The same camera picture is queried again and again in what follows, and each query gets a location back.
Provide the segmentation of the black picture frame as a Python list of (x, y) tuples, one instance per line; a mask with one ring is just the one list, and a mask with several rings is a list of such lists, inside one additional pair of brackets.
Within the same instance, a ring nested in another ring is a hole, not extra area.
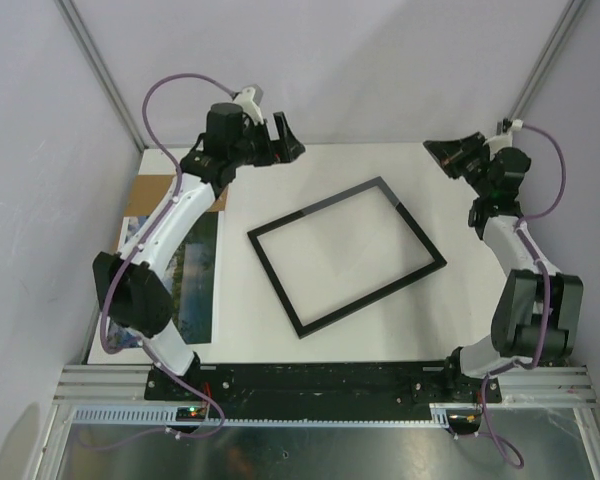
[(273, 220), (247, 236), (300, 339), (447, 265), (382, 177)]

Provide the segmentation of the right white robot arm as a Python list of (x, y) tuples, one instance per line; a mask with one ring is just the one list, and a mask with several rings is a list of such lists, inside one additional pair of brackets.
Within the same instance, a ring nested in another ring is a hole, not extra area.
[(423, 146), (447, 177), (464, 180), (476, 192), (468, 225), (506, 276), (490, 333), (457, 348), (451, 360), (458, 366), (441, 376), (443, 393), (464, 401), (476, 391), (477, 379), (567, 358), (575, 345), (584, 285), (549, 261), (529, 232), (533, 218), (523, 213), (518, 195), (532, 160), (513, 146), (511, 133), (427, 140)]

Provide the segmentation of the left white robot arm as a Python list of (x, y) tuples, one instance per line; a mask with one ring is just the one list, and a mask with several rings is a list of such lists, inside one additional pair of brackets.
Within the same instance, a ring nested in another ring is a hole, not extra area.
[(291, 163), (304, 145), (282, 112), (273, 115), (271, 138), (256, 106), (216, 103), (197, 144), (176, 164), (167, 193), (140, 230), (118, 252), (99, 253), (92, 264), (101, 317), (135, 334), (153, 362), (169, 371), (166, 387), (177, 398), (194, 397), (200, 374), (194, 351), (173, 321), (173, 300), (162, 282), (187, 233), (218, 200), (242, 166)]

